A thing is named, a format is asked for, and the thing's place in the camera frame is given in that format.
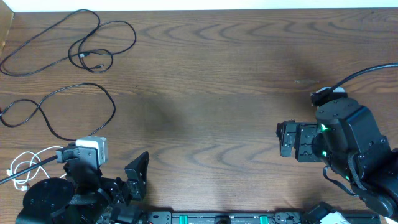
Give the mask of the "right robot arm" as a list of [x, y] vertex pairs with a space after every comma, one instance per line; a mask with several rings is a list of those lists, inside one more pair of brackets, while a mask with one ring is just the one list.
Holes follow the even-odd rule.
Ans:
[[352, 98], [321, 105], [314, 122], [277, 124], [280, 155], [323, 162], [350, 184], [335, 185], [359, 197], [372, 211], [397, 220], [397, 149], [391, 149], [371, 110]]

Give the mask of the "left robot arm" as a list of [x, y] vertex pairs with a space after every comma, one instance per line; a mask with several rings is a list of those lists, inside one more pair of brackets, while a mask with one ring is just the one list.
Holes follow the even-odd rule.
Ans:
[[16, 223], [146, 223], [147, 214], [132, 202], [146, 195], [148, 163], [143, 152], [122, 180], [103, 177], [93, 159], [68, 159], [66, 178], [41, 180], [26, 192]]

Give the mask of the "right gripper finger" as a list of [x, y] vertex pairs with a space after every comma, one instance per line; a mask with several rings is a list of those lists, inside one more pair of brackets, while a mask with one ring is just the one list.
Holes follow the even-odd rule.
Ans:
[[295, 137], [297, 134], [297, 126], [299, 124], [295, 120], [288, 120], [278, 123], [276, 126], [276, 136], [279, 139], [286, 137], [288, 134], [289, 136]]
[[292, 149], [295, 145], [295, 137], [294, 136], [285, 136], [280, 140], [280, 155], [282, 157], [290, 157], [292, 155]]

